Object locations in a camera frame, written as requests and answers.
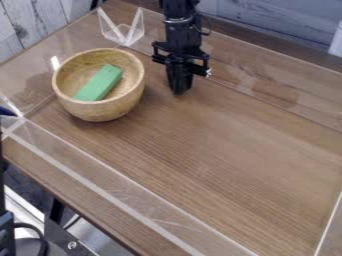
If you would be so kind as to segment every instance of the metal screw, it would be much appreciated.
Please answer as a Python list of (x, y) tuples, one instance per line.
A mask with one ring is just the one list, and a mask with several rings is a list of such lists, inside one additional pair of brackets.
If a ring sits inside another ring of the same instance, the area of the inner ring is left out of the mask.
[(76, 243), (76, 242), (70, 242), (70, 243), (68, 243), (68, 249), (70, 249), (70, 250), (75, 250), (76, 247), (78, 247), (78, 243)]

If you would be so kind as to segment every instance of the wooden bowl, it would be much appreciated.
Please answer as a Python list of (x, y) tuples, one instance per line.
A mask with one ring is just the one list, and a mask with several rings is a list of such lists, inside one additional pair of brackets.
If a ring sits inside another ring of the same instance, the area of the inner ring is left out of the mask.
[[(105, 64), (123, 69), (123, 79), (97, 102), (72, 98)], [(111, 48), (95, 49), (76, 54), (54, 74), (52, 86), (59, 102), (76, 117), (91, 122), (114, 120), (126, 115), (138, 104), (145, 91), (145, 66), (127, 51)]]

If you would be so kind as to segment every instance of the green block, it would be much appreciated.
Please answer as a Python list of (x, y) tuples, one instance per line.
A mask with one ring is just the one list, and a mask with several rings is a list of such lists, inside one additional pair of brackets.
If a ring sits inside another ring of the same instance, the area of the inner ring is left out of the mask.
[(123, 70), (106, 64), (84, 87), (78, 91), (74, 99), (80, 101), (99, 101), (105, 99), (123, 77)]

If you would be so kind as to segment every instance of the robotic arm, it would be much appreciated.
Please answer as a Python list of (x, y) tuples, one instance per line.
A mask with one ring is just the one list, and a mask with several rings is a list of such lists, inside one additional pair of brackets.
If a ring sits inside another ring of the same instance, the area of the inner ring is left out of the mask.
[(154, 42), (153, 60), (166, 65), (171, 90), (177, 95), (193, 87), (194, 74), (209, 77), (210, 56), (201, 50), (202, 16), (197, 12), (199, 0), (161, 0), (165, 9), (166, 42)]

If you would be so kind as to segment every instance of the wooden tabletop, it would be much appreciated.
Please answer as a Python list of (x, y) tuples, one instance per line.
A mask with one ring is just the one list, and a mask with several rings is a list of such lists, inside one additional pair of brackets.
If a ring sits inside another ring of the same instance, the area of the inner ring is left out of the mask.
[[(129, 20), (135, 8), (110, 1), (105, 10), (110, 17)], [(165, 67), (130, 50), (147, 70), (142, 102), (119, 120), (87, 123), (48, 98), (47, 60), (114, 47), (98, 26), (90, 14), (7, 62), (0, 68), (2, 91), (34, 123), (254, 253), (313, 255), (342, 190), (342, 74), (233, 38), (223, 44), (214, 37), (207, 41), (215, 49), (214, 80), (197, 77), (194, 89), (175, 97)], [(4, 154), (135, 252), (189, 254), (18, 141), (6, 141)], [(83, 163), (80, 159), (79, 175), (111, 187), (113, 174)]]

